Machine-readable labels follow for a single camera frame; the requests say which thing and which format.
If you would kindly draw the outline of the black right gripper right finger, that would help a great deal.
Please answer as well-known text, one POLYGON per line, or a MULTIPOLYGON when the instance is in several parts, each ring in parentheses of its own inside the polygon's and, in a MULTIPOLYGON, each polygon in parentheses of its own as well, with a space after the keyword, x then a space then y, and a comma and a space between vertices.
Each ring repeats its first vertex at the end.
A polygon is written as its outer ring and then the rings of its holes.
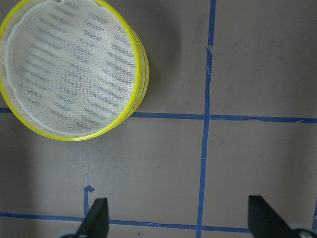
POLYGON ((248 197, 248 228, 254 238, 297 237, 297 234, 259 195, 248 197))

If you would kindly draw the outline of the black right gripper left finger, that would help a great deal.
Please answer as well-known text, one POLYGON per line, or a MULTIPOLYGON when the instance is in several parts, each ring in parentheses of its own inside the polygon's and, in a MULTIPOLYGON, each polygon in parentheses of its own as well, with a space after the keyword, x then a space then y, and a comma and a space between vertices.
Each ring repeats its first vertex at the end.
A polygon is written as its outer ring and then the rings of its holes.
POLYGON ((106 238, 109 232, 107 198, 97 198, 77 230, 76 238, 106 238))

